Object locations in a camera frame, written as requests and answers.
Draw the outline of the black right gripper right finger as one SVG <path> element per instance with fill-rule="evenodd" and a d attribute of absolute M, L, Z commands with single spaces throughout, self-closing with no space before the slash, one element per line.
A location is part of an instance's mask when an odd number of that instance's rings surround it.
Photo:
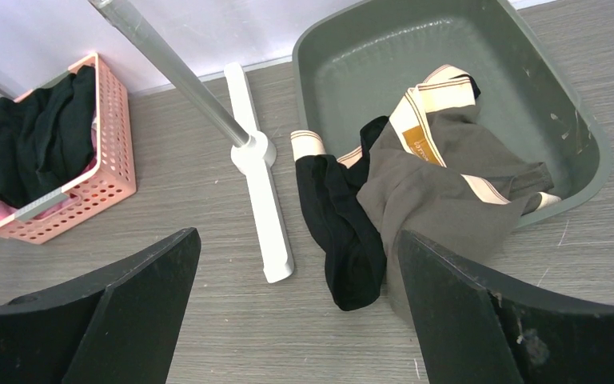
<path fill-rule="evenodd" d="M 409 231 L 397 255 L 432 383 L 614 383 L 614 306 L 558 294 Z"/>

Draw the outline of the black underwear with beige waistband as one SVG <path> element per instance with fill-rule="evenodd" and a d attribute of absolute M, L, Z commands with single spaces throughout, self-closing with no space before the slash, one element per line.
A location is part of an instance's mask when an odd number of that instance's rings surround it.
<path fill-rule="evenodd" d="M 326 154 L 312 131 L 291 134 L 301 211 L 325 252 L 325 279 L 343 311 L 368 306 L 380 295 L 386 257 L 356 194 L 368 176 L 369 150 L 388 120 L 368 122 L 360 130 L 360 146 L 342 158 Z"/>

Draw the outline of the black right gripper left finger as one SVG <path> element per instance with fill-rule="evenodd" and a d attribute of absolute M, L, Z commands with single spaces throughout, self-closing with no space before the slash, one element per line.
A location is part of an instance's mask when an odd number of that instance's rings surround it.
<path fill-rule="evenodd" d="M 0 305 L 0 383 L 163 383 L 201 253 L 185 228 Z"/>

